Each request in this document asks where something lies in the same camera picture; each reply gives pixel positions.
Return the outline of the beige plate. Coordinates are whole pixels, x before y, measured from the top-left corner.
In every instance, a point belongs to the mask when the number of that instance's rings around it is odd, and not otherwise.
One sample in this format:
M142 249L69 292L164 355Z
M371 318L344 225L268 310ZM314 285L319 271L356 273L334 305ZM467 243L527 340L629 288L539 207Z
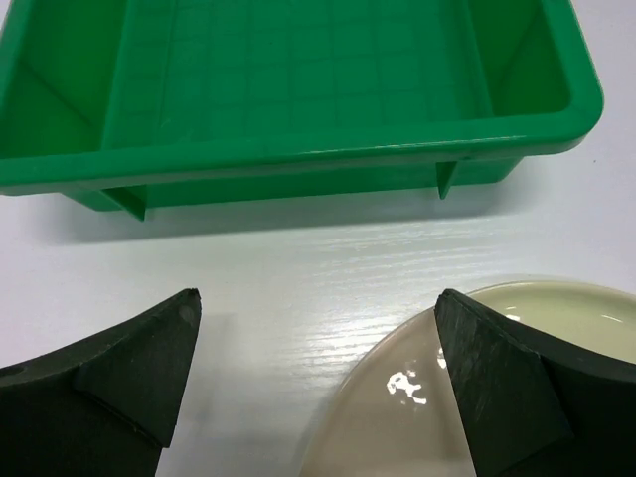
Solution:
M635 359L635 297L566 281L502 283L470 297L612 358ZM302 476L475 473L432 309L390 332L352 370L310 439Z

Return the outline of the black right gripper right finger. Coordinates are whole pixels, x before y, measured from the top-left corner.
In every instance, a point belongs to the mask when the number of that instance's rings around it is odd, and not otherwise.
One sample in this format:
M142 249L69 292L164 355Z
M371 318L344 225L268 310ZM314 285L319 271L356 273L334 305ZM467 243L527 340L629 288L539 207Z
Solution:
M632 476L635 367L445 290L435 323L479 476Z

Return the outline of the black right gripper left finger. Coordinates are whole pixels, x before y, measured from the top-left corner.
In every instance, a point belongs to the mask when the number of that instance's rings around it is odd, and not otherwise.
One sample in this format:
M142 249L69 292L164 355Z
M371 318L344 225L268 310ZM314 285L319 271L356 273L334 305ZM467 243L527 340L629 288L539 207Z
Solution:
M171 445L202 318L186 288L1 371L4 476L153 476Z

